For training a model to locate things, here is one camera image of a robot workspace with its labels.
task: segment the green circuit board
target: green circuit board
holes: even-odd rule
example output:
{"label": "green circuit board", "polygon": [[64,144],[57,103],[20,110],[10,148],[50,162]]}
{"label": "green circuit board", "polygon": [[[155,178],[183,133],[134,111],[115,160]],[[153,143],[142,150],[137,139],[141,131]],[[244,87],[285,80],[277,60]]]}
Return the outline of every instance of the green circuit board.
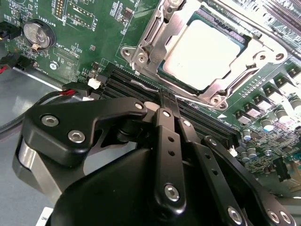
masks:
{"label": "green circuit board", "polygon": [[[35,53],[23,36],[7,43],[10,52],[19,52],[37,62],[35,68],[59,81],[86,80],[93,62],[105,68],[109,62],[126,66],[120,46],[136,45],[158,0],[1,0],[4,19],[21,26],[33,18],[53,30],[55,45]],[[59,64],[53,71],[51,61]]]}
{"label": "green circuit board", "polygon": [[[23,36],[6,43],[7,50],[18,52],[35,61],[35,68],[64,83],[70,81],[86,82],[93,62],[100,65],[100,72],[109,62],[125,68],[133,73],[127,61],[120,54],[122,46],[136,46],[145,30],[149,19],[159,0],[1,0],[4,19],[16,26],[33,18],[47,23],[56,36],[55,45],[46,51],[33,52]],[[252,0],[237,0],[245,8],[253,8]],[[292,11],[301,12],[295,7]],[[284,35],[284,40],[296,49],[301,49],[301,37],[284,27],[274,19],[268,22]],[[52,61],[59,64],[57,70],[49,65]],[[253,173],[263,173],[263,169],[280,156],[287,159],[300,151],[301,145],[293,127],[298,126],[301,115],[296,115],[294,125],[287,127],[277,122],[274,105],[266,113],[242,125],[235,113],[243,110],[247,103],[253,103],[254,98],[262,94],[262,87],[273,78],[287,73],[300,62],[294,58],[279,65],[266,65],[247,83],[238,89],[229,99],[229,108],[217,111],[191,104],[220,123],[237,130],[248,128],[256,137],[245,143],[244,148],[255,147],[258,157],[246,164]],[[152,86],[160,86],[150,79],[144,78]],[[262,130],[261,119],[269,118],[275,129],[269,133]],[[265,156],[265,150],[272,150],[271,156]]]}

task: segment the motherboard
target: motherboard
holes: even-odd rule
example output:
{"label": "motherboard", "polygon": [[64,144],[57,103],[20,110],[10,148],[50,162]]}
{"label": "motherboard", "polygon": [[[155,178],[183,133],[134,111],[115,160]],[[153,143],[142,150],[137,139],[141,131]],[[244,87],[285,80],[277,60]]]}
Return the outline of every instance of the motherboard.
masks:
{"label": "motherboard", "polygon": [[[225,1],[281,37],[278,43],[219,2],[224,1],[0,5],[4,20],[22,28],[22,35],[6,40],[7,50],[32,59],[39,72],[101,89],[101,77],[114,65],[131,74],[131,82],[169,90],[195,112],[240,133],[239,146],[228,148],[250,172],[277,171],[291,192],[301,191],[301,3]],[[279,175],[283,167],[287,174]]]}

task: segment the black dimm slot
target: black dimm slot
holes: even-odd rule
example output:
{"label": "black dimm slot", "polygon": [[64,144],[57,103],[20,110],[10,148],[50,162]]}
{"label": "black dimm slot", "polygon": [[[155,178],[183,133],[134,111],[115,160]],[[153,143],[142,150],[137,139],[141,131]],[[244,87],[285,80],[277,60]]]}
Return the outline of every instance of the black dimm slot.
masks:
{"label": "black dimm slot", "polygon": [[263,7],[273,17],[289,27],[297,35],[301,36],[301,19],[294,15],[290,10],[286,9],[274,0],[267,0],[263,2]]}
{"label": "black dimm slot", "polygon": [[[147,87],[156,89],[156,87],[144,82],[141,78],[135,77],[112,64],[107,66],[104,74],[108,76],[108,80],[103,89],[101,99],[135,97],[142,102],[156,102],[157,93],[145,90],[131,82],[131,80],[136,80]],[[239,145],[238,137],[240,134],[236,130],[191,107],[186,102],[178,101],[178,106],[181,116],[191,122],[200,138],[209,135],[221,141],[225,146],[229,143],[235,146]]]}

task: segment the electrolytic capacitor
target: electrolytic capacitor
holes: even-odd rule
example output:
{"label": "electrolytic capacitor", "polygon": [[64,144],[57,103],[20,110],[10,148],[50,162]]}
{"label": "electrolytic capacitor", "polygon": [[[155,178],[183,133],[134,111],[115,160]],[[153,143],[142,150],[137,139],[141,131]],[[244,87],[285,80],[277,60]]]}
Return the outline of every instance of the electrolytic capacitor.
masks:
{"label": "electrolytic capacitor", "polygon": [[249,129],[244,129],[243,130],[243,139],[245,141],[251,140],[251,134],[250,134],[250,130]]}
{"label": "electrolytic capacitor", "polygon": [[291,103],[291,106],[293,107],[295,113],[301,113],[301,100],[300,99],[292,100],[290,103]]}
{"label": "electrolytic capacitor", "polygon": [[272,122],[268,119],[264,119],[261,122],[262,128],[265,132],[271,132],[274,129]]}
{"label": "electrolytic capacitor", "polygon": [[270,174],[270,173],[271,173],[271,171],[269,170],[269,167],[265,167],[265,168],[263,169],[263,172],[264,172],[265,174]]}
{"label": "electrolytic capacitor", "polygon": [[249,157],[250,159],[253,159],[253,158],[257,157],[256,149],[253,148],[253,147],[249,148],[249,149],[247,150],[247,153],[248,153],[248,157]]}
{"label": "electrolytic capacitor", "polygon": [[250,160],[250,158],[248,157],[248,152],[242,152],[240,155],[241,155],[241,161],[247,162]]}
{"label": "electrolytic capacitor", "polygon": [[269,165],[269,170],[271,172],[275,172],[276,171],[275,166],[273,164]]}
{"label": "electrolytic capacitor", "polygon": [[290,117],[288,116],[288,114],[286,113],[286,111],[284,109],[280,109],[278,111],[275,112],[277,118],[279,119],[279,122],[285,124],[288,121],[290,121]]}

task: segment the cable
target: cable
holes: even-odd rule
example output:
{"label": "cable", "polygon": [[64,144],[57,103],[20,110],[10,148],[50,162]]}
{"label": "cable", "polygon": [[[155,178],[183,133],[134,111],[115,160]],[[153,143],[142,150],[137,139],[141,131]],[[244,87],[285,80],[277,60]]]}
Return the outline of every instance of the cable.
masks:
{"label": "cable", "polygon": [[3,72],[5,72],[7,69],[8,69],[7,67],[2,67],[2,68],[0,69],[0,74],[2,74]]}
{"label": "cable", "polygon": [[[41,105],[54,97],[57,97],[57,98],[50,100],[49,102],[47,102],[45,104],[62,103],[62,102],[65,102],[66,100],[69,100],[74,94],[75,94],[74,90],[67,90],[67,91],[63,91],[63,92],[58,92],[58,91],[51,92],[51,93],[48,93],[45,96],[43,96],[33,106]],[[21,131],[25,113],[26,112],[24,112],[17,118],[13,119],[12,121],[10,121],[0,127],[0,143],[2,141],[4,141],[5,139],[9,138],[10,136]]]}

